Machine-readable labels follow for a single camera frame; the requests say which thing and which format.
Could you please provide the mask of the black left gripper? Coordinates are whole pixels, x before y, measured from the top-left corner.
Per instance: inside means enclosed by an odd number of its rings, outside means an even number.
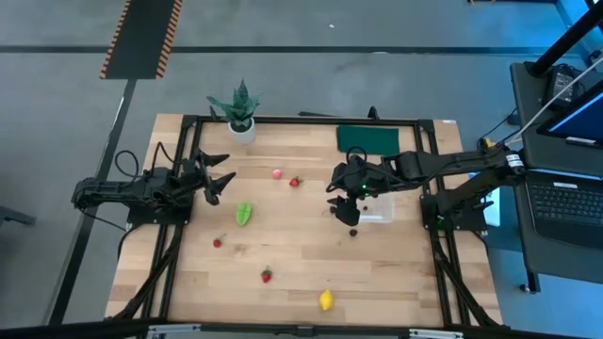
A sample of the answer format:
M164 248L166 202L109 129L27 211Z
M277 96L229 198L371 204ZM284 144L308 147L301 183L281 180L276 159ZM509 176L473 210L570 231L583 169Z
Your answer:
M229 157L228 153L210 155L202 151L195 151L193 156L180 162L181 172L178 177L180 187L192 193L203 188L206 201L211 205L218 205L220 203L219 195L236 176L236 173L231 172L218 179L212 179L208 176L206 167L217 166Z

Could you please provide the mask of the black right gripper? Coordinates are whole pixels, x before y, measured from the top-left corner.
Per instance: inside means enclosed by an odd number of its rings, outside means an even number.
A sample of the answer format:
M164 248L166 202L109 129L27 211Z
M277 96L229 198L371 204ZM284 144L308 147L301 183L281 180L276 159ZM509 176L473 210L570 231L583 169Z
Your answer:
M384 174L381 169L362 159L350 163L339 163L333 170L328 192L337 189L345 191L349 196L337 196L327 200L335 205L335 217L348 226L356 226L360 219L357 207L358 197L377 196L384 193Z

